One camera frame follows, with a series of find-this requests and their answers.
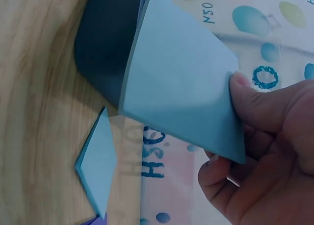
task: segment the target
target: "hand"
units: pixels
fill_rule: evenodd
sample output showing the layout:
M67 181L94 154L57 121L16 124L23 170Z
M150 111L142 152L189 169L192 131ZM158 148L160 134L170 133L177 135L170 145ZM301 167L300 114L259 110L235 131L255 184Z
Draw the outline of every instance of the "hand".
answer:
M234 225L313 225L314 81L259 93L235 73L230 89L247 163L207 152L198 175L205 196Z

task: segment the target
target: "folded paper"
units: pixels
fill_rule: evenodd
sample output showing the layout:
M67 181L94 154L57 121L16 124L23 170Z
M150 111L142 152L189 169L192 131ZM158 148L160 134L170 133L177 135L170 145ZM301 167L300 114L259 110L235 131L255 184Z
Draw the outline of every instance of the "folded paper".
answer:
M107 109L104 108L75 163L87 197L101 218L105 217L115 166L116 154Z
M107 213L104 218L95 217L87 222L82 223L81 225L107 225Z
M119 112L213 153L245 162L230 98L237 58L171 0L146 0Z

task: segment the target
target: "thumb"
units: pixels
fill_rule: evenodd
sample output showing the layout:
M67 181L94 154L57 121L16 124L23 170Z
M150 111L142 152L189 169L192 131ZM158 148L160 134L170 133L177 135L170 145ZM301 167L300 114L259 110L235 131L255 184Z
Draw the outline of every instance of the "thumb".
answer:
M230 92L235 111L243 122L261 131L279 132L308 84L302 81L284 89L261 93L251 87L251 82L242 73L235 72L230 79Z

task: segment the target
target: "purple paper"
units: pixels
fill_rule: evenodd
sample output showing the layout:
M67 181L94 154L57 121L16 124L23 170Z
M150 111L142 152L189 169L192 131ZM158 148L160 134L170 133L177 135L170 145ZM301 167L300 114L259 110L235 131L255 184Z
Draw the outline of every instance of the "purple paper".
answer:
M96 219L98 219L98 216L88 220L87 222L82 223L81 225L91 225L92 222L94 222Z
M90 225L107 225L107 213L105 215L105 218L97 218L95 221L93 221Z

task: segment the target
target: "wooden table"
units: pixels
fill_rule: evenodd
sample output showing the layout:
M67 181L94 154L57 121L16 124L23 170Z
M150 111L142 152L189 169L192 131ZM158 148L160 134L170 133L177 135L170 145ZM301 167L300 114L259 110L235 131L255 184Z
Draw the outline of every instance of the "wooden table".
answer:
M73 170L104 105L77 71L87 0L0 0L0 225L94 216Z

